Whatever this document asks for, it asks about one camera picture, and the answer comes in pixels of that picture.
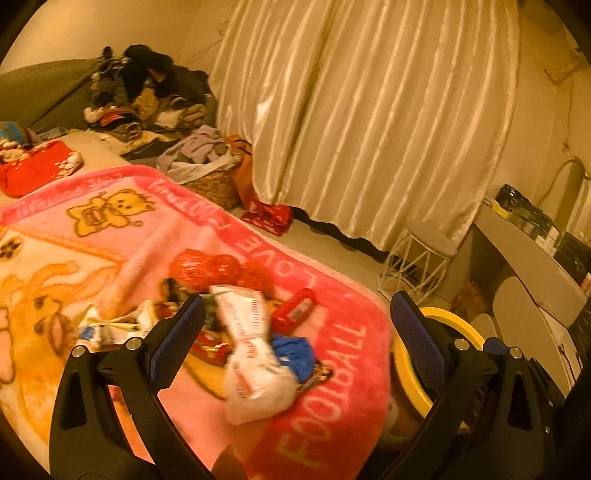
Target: red bag on floor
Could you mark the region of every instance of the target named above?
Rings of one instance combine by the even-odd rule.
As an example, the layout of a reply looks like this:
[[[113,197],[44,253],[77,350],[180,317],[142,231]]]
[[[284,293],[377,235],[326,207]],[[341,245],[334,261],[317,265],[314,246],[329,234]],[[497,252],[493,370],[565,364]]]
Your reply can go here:
[[[291,207],[286,205],[267,205],[260,200],[251,199],[248,211],[242,214],[242,220],[262,228],[276,236],[287,232],[293,221]]]

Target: orange bag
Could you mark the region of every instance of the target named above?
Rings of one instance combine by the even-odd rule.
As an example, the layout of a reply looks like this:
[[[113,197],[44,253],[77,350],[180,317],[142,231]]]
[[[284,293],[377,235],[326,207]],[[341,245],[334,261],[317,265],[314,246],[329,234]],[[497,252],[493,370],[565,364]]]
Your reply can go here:
[[[252,146],[240,135],[226,137],[226,143],[242,154],[240,165],[232,171],[232,178],[242,206],[247,209],[251,200],[256,199],[256,193],[252,187]]]

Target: fleece blanket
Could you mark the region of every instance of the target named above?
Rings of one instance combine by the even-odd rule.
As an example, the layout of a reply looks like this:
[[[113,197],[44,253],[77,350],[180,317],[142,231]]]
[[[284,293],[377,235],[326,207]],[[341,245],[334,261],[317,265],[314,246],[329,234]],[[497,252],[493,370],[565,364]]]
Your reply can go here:
[[[160,400],[211,468],[232,444],[249,478],[353,479],[375,447],[389,400],[391,324],[380,300],[326,267],[265,240],[206,199],[149,167],[127,166],[49,184],[0,210],[0,406],[48,468],[53,402],[74,341],[74,319],[93,303],[105,319],[145,299],[182,249],[258,260],[274,297],[312,288],[319,306],[296,330],[334,370],[273,419],[231,426],[224,402],[185,366]],[[134,452],[149,459],[117,406]]]

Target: satin curtain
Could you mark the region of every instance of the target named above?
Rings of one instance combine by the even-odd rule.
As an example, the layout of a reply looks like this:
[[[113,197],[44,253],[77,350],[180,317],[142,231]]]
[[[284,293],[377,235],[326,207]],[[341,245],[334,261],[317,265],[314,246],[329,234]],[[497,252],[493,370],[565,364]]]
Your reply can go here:
[[[409,217],[465,236],[518,56],[515,0],[242,0],[210,82],[263,202],[388,250]]]

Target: plastic bag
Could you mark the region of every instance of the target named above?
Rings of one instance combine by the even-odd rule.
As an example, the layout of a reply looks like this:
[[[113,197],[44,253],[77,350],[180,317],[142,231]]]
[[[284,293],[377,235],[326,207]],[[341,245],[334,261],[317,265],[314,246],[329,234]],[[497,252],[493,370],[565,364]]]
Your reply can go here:
[[[230,281],[225,283],[260,291],[267,297],[273,296],[271,272],[265,265],[256,260],[249,260],[241,265],[240,276],[236,283]]]
[[[183,287],[204,292],[211,285],[236,284],[241,266],[231,255],[210,255],[187,248],[174,257],[169,275]]]
[[[232,286],[213,286],[210,292],[236,344],[223,380],[228,421],[240,425],[290,408],[299,384],[267,343],[269,315],[262,294]]]

